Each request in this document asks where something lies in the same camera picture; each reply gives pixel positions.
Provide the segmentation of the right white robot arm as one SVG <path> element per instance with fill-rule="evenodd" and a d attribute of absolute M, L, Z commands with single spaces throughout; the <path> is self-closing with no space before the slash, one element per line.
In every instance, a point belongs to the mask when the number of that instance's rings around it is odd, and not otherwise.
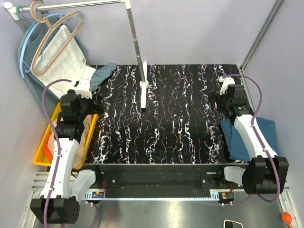
<path fill-rule="evenodd" d="M 248 195 L 280 195 L 285 186 L 289 163 L 271 148 L 257 124 L 252 108 L 244 99 L 244 87 L 232 78 L 224 80 L 218 92 L 209 93 L 212 108 L 223 112 L 240 134 L 250 162 L 246 168 L 226 166 L 218 174 L 216 184 L 227 188 L 232 182 Z"/>

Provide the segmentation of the beige t shirt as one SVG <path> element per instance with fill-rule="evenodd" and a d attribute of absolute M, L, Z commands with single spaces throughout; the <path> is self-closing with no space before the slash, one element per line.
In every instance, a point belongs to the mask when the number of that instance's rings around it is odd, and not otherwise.
<path fill-rule="evenodd" d="M 76 169 L 81 164 L 81 161 L 83 160 L 84 151 L 85 151 L 85 143 L 86 143 L 86 140 L 88 137 L 89 130 L 92 125 L 92 119 L 93 119 L 93 115 L 87 115 L 83 121 L 84 131 L 82 133 L 80 144 L 79 144 L 79 147 L 78 147 L 75 157 L 74 157 L 73 169 Z M 55 149 L 54 143 L 55 143 L 54 133 L 53 133 L 53 130 L 51 129 L 51 136 L 49 138 L 48 148 L 52 154 L 54 154 L 54 149 Z"/>

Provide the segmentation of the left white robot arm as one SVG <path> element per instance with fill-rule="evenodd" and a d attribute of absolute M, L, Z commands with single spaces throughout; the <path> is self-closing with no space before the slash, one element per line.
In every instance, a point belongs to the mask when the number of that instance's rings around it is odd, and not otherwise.
<path fill-rule="evenodd" d="M 50 121 L 54 133 L 54 153 L 46 184 L 39 198 L 32 199 L 30 209 L 44 227 L 52 224 L 74 224 L 79 216 L 80 202 L 89 187 L 98 188 L 103 181 L 93 170 L 79 171 L 70 182 L 76 152 L 84 132 L 84 120 L 96 114 L 90 91 L 68 90 L 60 99 L 57 123 Z"/>

